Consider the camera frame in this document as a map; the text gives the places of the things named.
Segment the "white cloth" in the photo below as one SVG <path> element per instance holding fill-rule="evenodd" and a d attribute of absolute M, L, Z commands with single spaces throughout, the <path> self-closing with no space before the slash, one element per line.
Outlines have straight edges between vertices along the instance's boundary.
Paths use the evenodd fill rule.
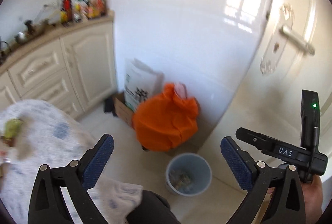
<path fill-rule="evenodd" d="M 39 167 L 44 163 L 51 168 L 66 166 L 71 160 L 80 159 L 96 141 L 82 131 L 75 120 L 40 100 L 18 102 L 3 111 L 2 131 L 6 121 L 12 118 L 19 118 L 24 124 L 16 141 L 17 157 L 6 174 L 0 198 L 16 223 L 26 224 Z M 124 224 L 126 216 L 141 203 L 142 189 L 142 186 L 117 182 L 102 173 L 88 193 L 109 224 Z M 62 192 L 74 223 L 82 223 L 67 189 L 62 188 Z"/>

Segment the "blue gripper pad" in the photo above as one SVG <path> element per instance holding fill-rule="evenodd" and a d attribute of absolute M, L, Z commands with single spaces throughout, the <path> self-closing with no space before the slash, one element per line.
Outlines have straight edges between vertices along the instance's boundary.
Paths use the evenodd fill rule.
<path fill-rule="evenodd" d="M 240 188 L 251 191 L 257 174 L 255 161 L 230 136 L 221 140 L 220 149 Z"/>
<path fill-rule="evenodd" d="M 114 140 L 112 136 L 107 136 L 83 173 L 83 188 L 92 189 L 96 185 L 108 159 L 113 153 Z"/>

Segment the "human hand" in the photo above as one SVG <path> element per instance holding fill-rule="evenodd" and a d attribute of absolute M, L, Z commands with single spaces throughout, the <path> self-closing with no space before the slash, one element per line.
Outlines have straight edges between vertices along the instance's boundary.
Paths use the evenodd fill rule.
<path fill-rule="evenodd" d="M 306 224 L 315 224 L 322 215 L 323 187 L 318 175 L 313 176 L 311 184 L 301 183 Z"/>

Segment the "cardboard box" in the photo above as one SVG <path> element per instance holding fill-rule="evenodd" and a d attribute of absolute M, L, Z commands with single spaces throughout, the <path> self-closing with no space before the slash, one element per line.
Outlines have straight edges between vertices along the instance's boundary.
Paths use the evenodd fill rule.
<path fill-rule="evenodd" d="M 134 112 L 125 105 L 124 92 L 118 93 L 114 96 L 115 113 L 119 118 L 132 127 L 132 116 Z"/>

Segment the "drawer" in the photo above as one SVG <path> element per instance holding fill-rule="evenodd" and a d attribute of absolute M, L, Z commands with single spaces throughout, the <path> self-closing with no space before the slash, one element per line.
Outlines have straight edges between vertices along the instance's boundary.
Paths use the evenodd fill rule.
<path fill-rule="evenodd" d="M 83 114 L 82 107 L 78 102 L 75 94 L 72 94 L 65 100 L 62 100 L 56 105 L 56 107 L 64 111 L 67 115 L 74 119 L 77 118 L 79 115 Z"/>
<path fill-rule="evenodd" d="M 60 40 L 38 48 L 9 69 L 18 93 L 23 96 L 38 83 L 65 67 Z"/>
<path fill-rule="evenodd" d="M 75 93 L 67 70 L 63 69 L 23 95 L 23 99 L 45 100 L 55 105 L 73 94 Z"/>
<path fill-rule="evenodd" d="M 16 103 L 20 100 L 12 81 L 5 72 L 0 77 L 0 111 L 5 110 L 8 106 Z"/>

